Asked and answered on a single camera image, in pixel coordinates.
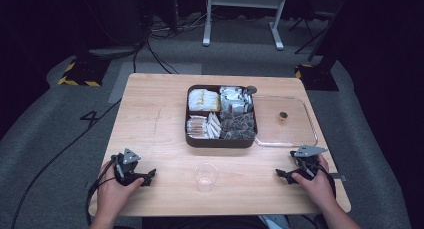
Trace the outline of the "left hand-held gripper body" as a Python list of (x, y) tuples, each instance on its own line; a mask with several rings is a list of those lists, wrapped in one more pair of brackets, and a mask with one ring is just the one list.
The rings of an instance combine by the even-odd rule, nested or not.
[(114, 175), (119, 184), (128, 186), (139, 178), (143, 178), (144, 183), (147, 182), (146, 174), (134, 172), (140, 159), (139, 155), (128, 148), (123, 153), (111, 156), (111, 160), (114, 163)]

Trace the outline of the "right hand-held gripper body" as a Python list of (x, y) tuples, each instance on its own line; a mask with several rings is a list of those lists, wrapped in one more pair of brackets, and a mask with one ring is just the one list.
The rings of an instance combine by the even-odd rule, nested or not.
[(326, 151), (326, 148), (310, 145), (302, 145), (296, 151), (291, 151), (290, 155), (298, 166), (296, 170), (293, 170), (293, 173), (312, 180), (319, 170), (324, 171), (323, 166), (319, 163), (318, 156)]

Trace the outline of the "person's left hand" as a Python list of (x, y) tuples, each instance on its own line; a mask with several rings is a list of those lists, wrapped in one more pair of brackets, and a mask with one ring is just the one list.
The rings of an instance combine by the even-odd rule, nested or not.
[(143, 181), (143, 178), (139, 178), (132, 184), (123, 186), (115, 179), (113, 165), (111, 165), (102, 177), (97, 191), (96, 216), (109, 215), (117, 218), (129, 198), (140, 188)]

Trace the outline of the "person's right hand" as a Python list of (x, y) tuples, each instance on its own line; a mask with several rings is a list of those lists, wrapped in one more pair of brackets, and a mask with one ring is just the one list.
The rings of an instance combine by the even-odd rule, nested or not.
[(322, 170), (318, 170), (312, 180), (305, 179), (298, 173), (293, 173), (292, 178), (306, 190), (310, 200), (320, 211), (327, 213), (333, 211), (338, 206), (338, 203), (327, 178), (328, 163), (321, 154), (318, 155), (318, 161), (322, 166)]

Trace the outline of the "clear tray lid with knob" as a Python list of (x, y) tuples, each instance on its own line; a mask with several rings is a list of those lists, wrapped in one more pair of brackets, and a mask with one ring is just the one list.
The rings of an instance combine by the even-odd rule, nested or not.
[(315, 146), (318, 136), (305, 102), (294, 96), (253, 97), (255, 142), (262, 147)]

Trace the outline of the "clear plastic cup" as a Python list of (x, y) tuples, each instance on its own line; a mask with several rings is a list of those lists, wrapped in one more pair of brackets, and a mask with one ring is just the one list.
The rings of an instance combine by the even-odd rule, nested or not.
[(194, 180), (199, 192), (211, 192), (219, 178), (219, 171), (212, 163), (198, 164), (194, 170)]

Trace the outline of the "pile of clear wrapped stirrers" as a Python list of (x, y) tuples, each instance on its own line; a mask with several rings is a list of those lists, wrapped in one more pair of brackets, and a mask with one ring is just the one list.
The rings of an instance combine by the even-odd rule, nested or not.
[(208, 139), (207, 119), (205, 116), (191, 115), (186, 122), (187, 134), (195, 139)]

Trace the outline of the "pile of dark grey packets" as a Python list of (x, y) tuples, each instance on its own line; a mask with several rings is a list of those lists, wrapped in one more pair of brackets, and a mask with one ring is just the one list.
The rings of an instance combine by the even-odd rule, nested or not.
[(225, 140), (253, 140), (256, 122), (252, 112), (233, 116), (226, 115), (221, 121), (220, 137)]

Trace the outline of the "person's dark clothing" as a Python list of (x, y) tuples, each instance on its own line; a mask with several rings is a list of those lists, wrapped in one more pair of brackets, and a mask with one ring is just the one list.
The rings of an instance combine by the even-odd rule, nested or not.
[(145, 217), (142, 229), (268, 229), (257, 216)]

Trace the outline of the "brown divided tray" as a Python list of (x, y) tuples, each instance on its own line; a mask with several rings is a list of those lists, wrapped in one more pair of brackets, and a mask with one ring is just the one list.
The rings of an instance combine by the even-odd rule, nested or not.
[[(220, 103), (220, 109), (218, 111), (190, 111), (189, 107), (188, 107), (188, 95), (189, 92), (193, 89), (207, 89), (210, 91), (214, 91), (217, 92), (219, 94), (220, 97), (220, 87), (221, 86), (229, 86), (229, 85), (193, 85), (191, 86), (188, 91), (187, 91), (187, 106), (186, 106), (186, 115), (185, 115), (185, 136), (186, 136), (186, 142), (193, 147), (205, 147), (205, 148), (248, 148), (250, 147), (255, 138), (253, 140), (225, 140), (222, 139), (221, 137), (219, 139), (195, 139), (190, 137), (187, 134), (186, 131), (186, 122), (187, 120), (190, 118), (191, 115), (198, 115), (198, 116), (205, 116), (206, 119), (208, 118), (208, 115), (212, 112), (214, 112), (221, 124), (222, 118), (225, 117), (226, 115), (233, 115), (233, 116), (237, 116), (235, 114), (232, 114), (230, 112), (223, 112), (221, 110), (221, 103)], [(255, 117), (255, 111), (254, 111), (254, 104), (253, 104), (253, 109), (251, 111), (254, 114), (254, 118), (255, 118), (255, 122), (256, 122), (256, 117)]]

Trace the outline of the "row of white packets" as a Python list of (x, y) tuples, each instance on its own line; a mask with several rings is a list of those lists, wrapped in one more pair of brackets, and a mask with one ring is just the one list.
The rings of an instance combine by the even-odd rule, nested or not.
[(207, 118), (207, 135), (210, 139), (219, 139), (221, 135), (221, 124), (217, 115), (212, 112)]

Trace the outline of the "yellow black striped stand base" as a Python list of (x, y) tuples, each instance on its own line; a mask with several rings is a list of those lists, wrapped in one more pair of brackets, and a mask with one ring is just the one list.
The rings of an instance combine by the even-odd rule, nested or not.
[(82, 60), (74, 58), (66, 67), (58, 84), (92, 87), (101, 86), (110, 63), (110, 60), (99, 59), (92, 62), (83, 62)]
[(306, 90), (338, 91), (339, 88), (330, 71), (319, 65), (298, 64), (294, 68), (295, 76), (301, 80)]

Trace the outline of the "pile of silver packets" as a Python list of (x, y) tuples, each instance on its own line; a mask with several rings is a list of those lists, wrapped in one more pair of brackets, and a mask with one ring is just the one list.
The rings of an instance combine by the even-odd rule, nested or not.
[(235, 115), (248, 113), (253, 109), (252, 93), (246, 87), (221, 86), (220, 103), (223, 112)]

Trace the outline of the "pile of white yellow packets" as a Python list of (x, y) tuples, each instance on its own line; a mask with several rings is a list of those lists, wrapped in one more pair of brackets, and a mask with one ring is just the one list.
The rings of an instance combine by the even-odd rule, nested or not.
[(193, 89), (188, 95), (188, 107), (190, 111), (218, 111), (219, 94), (207, 89)]

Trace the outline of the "black tripod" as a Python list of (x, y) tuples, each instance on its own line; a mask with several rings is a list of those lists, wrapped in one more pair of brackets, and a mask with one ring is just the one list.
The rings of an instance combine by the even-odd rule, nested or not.
[[(333, 9), (325, 9), (316, 6), (310, 6), (300, 17), (297, 18), (296, 22), (288, 29), (289, 32), (295, 30), (301, 23), (304, 24), (304, 29), (307, 31), (309, 36), (308, 40), (300, 46), (295, 54), (300, 54), (305, 48), (314, 44), (314, 49), (309, 55), (309, 59), (314, 57), (315, 51), (318, 49), (318, 41), (325, 34), (328, 26), (335, 18), (335, 11)], [(327, 25), (320, 29), (319, 32), (314, 33), (311, 29), (311, 23), (314, 21), (326, 22)]]

